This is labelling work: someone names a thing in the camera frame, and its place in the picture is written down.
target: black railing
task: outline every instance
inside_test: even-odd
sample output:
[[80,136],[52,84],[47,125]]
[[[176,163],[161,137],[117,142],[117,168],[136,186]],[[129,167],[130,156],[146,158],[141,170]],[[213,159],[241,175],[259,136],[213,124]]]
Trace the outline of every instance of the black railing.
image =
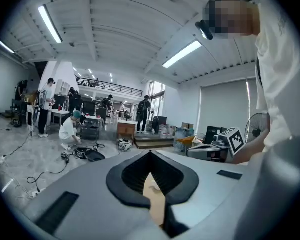
[[92,88],[100,88],[102,90],[122,93],[122,94],[129,94],[132,96],[142,97],[142,90],[137,90],[129,87],[125,87],[122,85],[110,83],[110,82],[103,82],[99,80],[91,80],[87,78],[77,77],[76,82],[80,88],[80,86],[92,87]]

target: black rectangular sticker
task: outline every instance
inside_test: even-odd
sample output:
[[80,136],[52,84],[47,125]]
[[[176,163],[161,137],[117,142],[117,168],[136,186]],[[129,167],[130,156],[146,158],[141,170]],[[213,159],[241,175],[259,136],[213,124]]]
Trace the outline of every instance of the black rectangular sticker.
[[242,177],[242,174],[240,174],[240,173],[235,173],[235,172],[226,171],[226,170],[221,170],[217,174],[227,177],[227,178],[230,178],[230,179],[234,179],[234,180],[240,180]]

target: black cap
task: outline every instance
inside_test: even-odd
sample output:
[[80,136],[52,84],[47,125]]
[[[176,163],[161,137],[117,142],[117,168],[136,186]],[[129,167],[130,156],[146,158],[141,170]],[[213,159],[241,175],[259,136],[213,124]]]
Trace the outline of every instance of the black cap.
[[49,78],[48,84],[53,83],[54,85],[56,84],[55,80],[53,78]]

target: ceiling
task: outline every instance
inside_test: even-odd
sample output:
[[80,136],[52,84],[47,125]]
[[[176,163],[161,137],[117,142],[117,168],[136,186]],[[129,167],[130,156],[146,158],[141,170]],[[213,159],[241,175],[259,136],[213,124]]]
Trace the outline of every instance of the ceiling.
[[[22,62],[71,61],[76,69],[130,74],[168,86],[253,63],[255,37],[206,40],[195,27],[208,0],[23,0],[0,39]],[[45,4],[63,39],[53,39]],[[202,47],[169,68],[162,64],[198,40]]]

